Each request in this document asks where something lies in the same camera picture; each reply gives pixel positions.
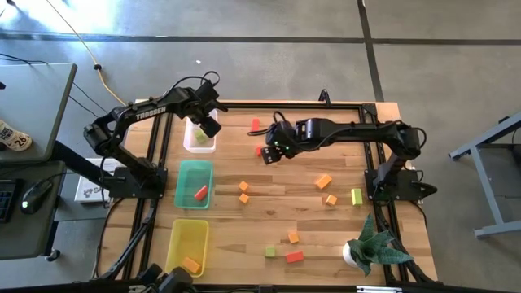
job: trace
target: concrete floor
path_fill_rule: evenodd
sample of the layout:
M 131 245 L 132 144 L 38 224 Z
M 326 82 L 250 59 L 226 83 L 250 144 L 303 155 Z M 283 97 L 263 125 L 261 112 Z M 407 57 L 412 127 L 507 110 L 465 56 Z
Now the concrete floor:
M 17 3 L 19 9 L 0 7 L 5 9 L 0 30 L 69 33 L 45 2 Z M 362 37 L 355 0 L 53 3 L 80 33 Z M 515 0 L 366 0 L 366 8 L 373 37 L 521 37 L 521 2 Z M 176 79 L 209 69 L 221 74 L 218 91 L 223 98 L 314 100 L 326 87 L 335 101 L 374 101 L 363 44 L 89 45 L 112 88 L 128 101 L 161 94 Z M 99 83 L 79 42 L 3 39 L 0 52 L 77 63 L 76 83 L 103 107 L 117 105 Z M 521 291 L 521 233 L 475 239 L 473 229 L 493 223 L 491 212 L 473 162 L 469 158 L 452 162 L 447 156 L 502 117 L 521 110 L 519 46 L 376 45 L 374 52 L 385 100 L 398 102 L 402 119 L 428 133 L 414 165 L 425 170 L 424 181 L 439 189 L 424 205 L 439 279 L 456 286 Z M 73 90 L 72 96 L 99 113 L 81 93 Z M 81 135 L 92 120 L 91 114 L 69 103 L 59 139 L 84 156 L 93 155 Z M 63 256 L 51 264 L 42 258 L 0 262 L 0 288 L 87 280 L 100 229 L 101 221 L 61 225 L 55 246 Z

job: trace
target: computer keyboard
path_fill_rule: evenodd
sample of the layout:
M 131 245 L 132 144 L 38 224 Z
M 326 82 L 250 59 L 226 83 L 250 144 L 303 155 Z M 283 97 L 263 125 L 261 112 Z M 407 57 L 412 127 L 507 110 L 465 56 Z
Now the computer keyboard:
M 23 183 L 22 179 L 0 179 L 0 223 L 9 221 Z

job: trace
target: plastic container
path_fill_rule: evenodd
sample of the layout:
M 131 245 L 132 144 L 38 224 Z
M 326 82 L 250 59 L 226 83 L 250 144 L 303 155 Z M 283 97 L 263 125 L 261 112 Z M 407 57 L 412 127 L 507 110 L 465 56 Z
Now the plastic container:
M 213 190 L 213 163 L 207 160 L 183 160 L 179 167 L 176 194 L 173 204 L 178 208 L 206 209 L 210 206 Z M 208 187 L 206 197 L 198 201 L 195 194 Z
M 208 247 L 208 222 L 202 220 L 177 219 L 172 224 L 169 253 L 164 270 L 170 273 L 172 269 L 182 266 L 185 257 L 197 262 L 201 269 L 198 273 L 188 272 L 193 278 L 203 275 Z
M 212 110 L 210 116 L 217 121 L 217 110 Z M 217 135 L 213 138 L 208 138 L 206 142 L 199 142 L 195 138 L 195 132 L 202 131 L 198 125 L 194 125 L 190 119 L 186 119 L 185 139 L 182 145 L 187 151 L 195 154 L 213 153 L 217 144 Z

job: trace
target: lime green block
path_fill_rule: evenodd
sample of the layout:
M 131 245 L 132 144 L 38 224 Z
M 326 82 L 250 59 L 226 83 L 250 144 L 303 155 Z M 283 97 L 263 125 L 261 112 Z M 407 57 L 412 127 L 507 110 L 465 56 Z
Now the lime green block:
M 197 129 L 194 132 L 194 135 L 195 139 L 197 139 L 199 143 L 205 143 L 208 140 L 208 137 L 206 136 L 206 134 L 204 134 L 203 130 L 201 129 Z
M 266 248 L 266 257 L 275 257 L 275 247 Z
M 352 205 L 361 205 L 361 189 L 355 188 L 351 189 L 351 198 L 352 198 Z

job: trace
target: wooden table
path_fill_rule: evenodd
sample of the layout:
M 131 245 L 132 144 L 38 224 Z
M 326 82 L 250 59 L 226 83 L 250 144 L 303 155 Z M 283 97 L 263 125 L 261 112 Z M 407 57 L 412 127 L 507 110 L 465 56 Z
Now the wooden table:
M 400 118 L 396 103 L 376 103 L 376 106 L 380 121 Z M 361 270 L 345 264 L 342 258 L 345 242 L 358 237 L 363 221 L 373 212 L 366 197 L 363 176 L 366 160 L 362 143 L 336 143 L 266 166 L 255 155 L 255 147 L 264 145 L 265 137 L 248 137 L 246 133 L 253 118 L 260 119 L 261 128 L 269 126 L 273 122 L 273 111 L 230 109 L 228 113 L 219 112 L 222 130 L 217 135 L 217 149 L 212 154 L 191 154 L 185 150 L 182 146 L 185 121 L 174 118 L 166 161 L 169 179 L 155 219 L 150 262 L 162 268 L 165 266 L 175 219 L 204 219 L 210 225 L 208 257 L 204 275 L 195 279 L 196 283 L 383 285 L 381 265 L 373 265 L 371 275 L 364 278 Z M 292 122 L 311 117 L 335 122 L 359 121 L 357 112 L 350 110 L 285 109 L 282 112 Z M 125 147 L 137 156 L 146 156 L 152 121 L 139 122 L 128 132 Z M 158 149 L 155 160 L 159 157 Z M 208 210 L 183 210 L 173 206 L 179 164 L 189 159 L 214 163 L 215 188 Z M 324 173 L 330 174 L 333 181 L 324 190 L 318 190 L 314 182 Z M 241 181 L 250 184 L 247 205 L 238 200 L 241 192 L 237 185 Z M 363 206 L 351 205 L 352 188 L 362 188 Z M 339 198 L 333 208 L 323 204 L 328 194 Z M 127 199 L 112 213 L 103 240 L 101 273 L 107 271 L 129 241 L 135 207 L 136 200 Z M 422 214 L 407 202 L 396 202 L 396 212 L 402 242 L 424 273 L 436 279 Z M 289 243 L 289 230 L 298 230 L 300 241 L 297 244 Z M 276 247 L 276 258 L 265 258 L 267 246 Z M 284 255 L 296 250 L 304 251 L 305 260 L 287 264 Z M 141 251 L 142 246 L 139 246 L 133 274 L 138 270 Z

